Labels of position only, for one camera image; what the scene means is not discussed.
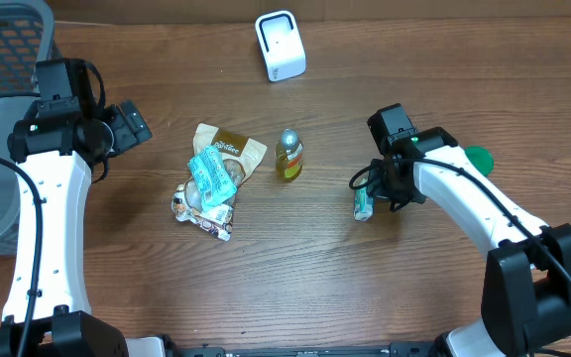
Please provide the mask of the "small teal tissue pack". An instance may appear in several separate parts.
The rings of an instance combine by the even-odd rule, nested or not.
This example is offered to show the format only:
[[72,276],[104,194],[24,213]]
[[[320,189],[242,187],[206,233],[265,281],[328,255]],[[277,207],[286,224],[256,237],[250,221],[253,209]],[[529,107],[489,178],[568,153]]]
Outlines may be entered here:
[[367,221],[374,214],[374,199],[367,194],[365,187],[355,191],[354,218],[357,221]]

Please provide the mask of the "green lid white jar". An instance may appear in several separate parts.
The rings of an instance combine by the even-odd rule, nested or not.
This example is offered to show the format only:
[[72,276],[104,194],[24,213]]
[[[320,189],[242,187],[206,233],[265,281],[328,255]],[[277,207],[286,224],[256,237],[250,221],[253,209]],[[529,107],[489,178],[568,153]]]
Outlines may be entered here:
[[487,177],[493,171],[495,161],[486,148],[470,146],[465,149],[465,155],[475,169],[484,177]]

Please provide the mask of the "white red snack wrapper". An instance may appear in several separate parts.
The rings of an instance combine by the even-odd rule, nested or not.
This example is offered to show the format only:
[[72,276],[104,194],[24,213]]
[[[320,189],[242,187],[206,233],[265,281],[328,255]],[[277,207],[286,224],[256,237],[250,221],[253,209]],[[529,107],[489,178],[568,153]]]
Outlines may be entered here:
[[171,210],[179,222],[190,222],[222,241],[231,238],[234,207],[222,203],[205,210],[192,178],[177,186],[172,196]]

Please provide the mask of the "yellow oil bottle silver cap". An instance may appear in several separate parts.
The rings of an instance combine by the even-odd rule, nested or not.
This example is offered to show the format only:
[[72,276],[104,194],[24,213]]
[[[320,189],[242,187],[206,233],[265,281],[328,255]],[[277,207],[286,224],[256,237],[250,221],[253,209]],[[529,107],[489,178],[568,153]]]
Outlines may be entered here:
[[298,134],[290,128],[284,129],[275,152],[278,177],[286,182],[295,180],[303,168],[303,144]]

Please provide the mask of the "brown snack packet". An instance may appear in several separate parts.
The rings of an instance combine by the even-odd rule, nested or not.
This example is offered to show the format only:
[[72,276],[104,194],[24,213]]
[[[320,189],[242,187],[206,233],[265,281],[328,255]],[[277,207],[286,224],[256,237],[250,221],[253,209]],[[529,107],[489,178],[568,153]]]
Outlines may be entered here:
[[197,155],[207,146],[215,147],[233,183],[242,185],[262,162],[267,146],[240,134],[216,126],[200,123],[192,140]]

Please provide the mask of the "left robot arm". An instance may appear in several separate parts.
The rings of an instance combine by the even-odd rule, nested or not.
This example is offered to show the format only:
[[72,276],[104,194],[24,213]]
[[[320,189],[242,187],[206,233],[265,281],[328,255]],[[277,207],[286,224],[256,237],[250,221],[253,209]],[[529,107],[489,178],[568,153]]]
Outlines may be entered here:
[[38,62],[40,100],[8,137],[18,178],[18,248],[0,356],[163,356],[160,337],[127,338],[94,317],[83,276],[83,220],[96,165],[151,139],[136,106],[106,105],[83,59]]

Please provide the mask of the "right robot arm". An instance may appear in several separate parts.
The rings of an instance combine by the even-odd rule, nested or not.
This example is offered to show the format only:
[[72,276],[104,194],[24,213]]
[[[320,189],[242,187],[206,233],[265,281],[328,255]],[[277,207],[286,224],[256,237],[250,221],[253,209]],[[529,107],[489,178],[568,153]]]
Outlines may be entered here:
[[392,211],[432,200],[486,262],[480,318],[438,336],[430,355],[554,355],[551,344],[571,336],[571,225],[520,208],[448,132],[416,129],[400,104],[367,125],[381,155],[352,186]]

